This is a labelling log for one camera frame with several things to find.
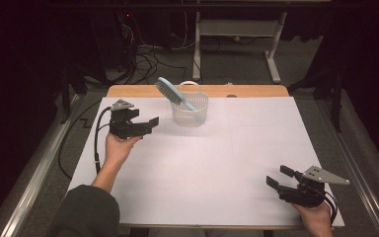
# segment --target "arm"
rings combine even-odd
[[[333,237],[331,208],[323,201],[319,206],[308,208],[292,203],[300,212],[304,227],[313,237]]]
[[[141,137],[106,138],[106,160],[92,186],[79,186],[67,193],[46,236],[117,236],[118,204],[110,192],[115,177],[134,143]]]
[[[110,193],[116,174],[130,154],[133,145],[140,139],[141,136],[136,136],[122,140],[109,133],[106,138],[106,160],[92,186]]]

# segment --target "white table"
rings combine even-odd
[[[296,181],[280,165],[305,171],[320,166],[293,98],[210,97],[206,122],[177,125],[167,99],[122,97],[140,110],[133,122],[160,118],[153,133],[133,148],[115,181],[112,195],[120,224],[151,227],[293,229],[302,223],[289,203],[265,183]],[[118,98],[104,98],[99,113]],[[106,114],[102,124],[108,123]],[[94,132],[88,137],[69,190],[96,176]],[[104,138],[99,153],[104,162]],[[334,226],[344,226],[341,215]]]
[[[331,0],[225,0],[232,3],[249,3],[249,2],[329,2]],[[247,21],[247,20],[208,20],[201,19],[199,12],[195,18],[195,50],[193,54],[192,78],[199,80],[201,77],[201,52],[199,50],[199,41],[201,36],[228,36],[228,37],[272,37],[272,45],[269,50],[264,52],[266,64],[272,82],[281,83],[278,70],[273,59],[282,29],[285,24],[286,12],[281,12],[278,20],[274,21]]]

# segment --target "table leg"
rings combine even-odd
[[[284,27],[286,17],[287,17],[286,12],[281,13],[281,15],[279,16],[278,25],[276,26],[275,32],[273,34],[272,47],[270,51],[265,52],[266,63],[269,68],[270,76],[272,77],[272,81],[275,84],[281,83],[281,78],[279,77],[278,71],[276,69],[273,56],[275,55],[276,47],[278,45],[279,38],[281,37],[281,32],[282,32],[282,28]]]
[[[264,237],[272,237],[273,230],[264,230]]]
[[[198,81],[201,79],[201,52],[199,50],[199,40],[200,40],[200,25],[199,21],[201,20],[201,13],[196,13],[195,18],[195,50],[193,53],[193,64],[192,64],[192,79]]]
[[[147,237],[149,236],[149,228],[130,228],[128,237]]]

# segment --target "sleeve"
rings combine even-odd
[[[117,236],[119,208],[106,191],[79,186],[67,193],[46,236]]]

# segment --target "metal frame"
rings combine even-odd
[[[53,142],[48,144],[45,149],[45,153],[41,157],[39,164],[34,172],[29,184],[27,185],[23,196],[17,204],[14,212],[11,215],[7,225],[5,226],[4,231],[1,234],[1,237],[10,237],[17,236],[18,231],[20,230],[22,224],[24,223],[27,215],[29,214],[31,208],[33,207],[34,202],[38,196],[39,190],[44,182],[45,177],[47,176],[48,170],[51,166],[51,163],[54,160],[54,157],[59,150],[61,141],[64,135],[67,132],[68,127],[71,124],[72,118],[76,115],[77,109],[82,103],[83,98],[75,95],[72,99],[70,108],[72,113],[70,117],[67,118],[65,123],[61,124],[57,129],[57,132],[54,135]]]
[[[367,181],[359,170],[359,167],[355,162],[355,158],[347,148],[341,133],[337,132],[336,128],[331,123],[331,113],[328,111],[325,102],[317,101],[317,105],[321,113],[324,115],[326,123],[331,128],[333,136],[337,140],[338,146],[340,147],[343,155],[343,161],[345,162],[346,169],[350,173],[351,180],[355,184],[356,189],[361,196],[362,202],[367,208],[367,212],[379,233],[379,201],[372,193]]]
[[[234,20],[202,20],[200,12],[195,20],[195,50],[193,54],[192,78],[201,79],[201,52],[199,41],[201,36],[240,36],[240,37],[273,37],[270,50],[265,51],[265,59],[275,84],[281,83],[273,56],[284,26],[286,12],[282,12],[276,21],[234,21]]]

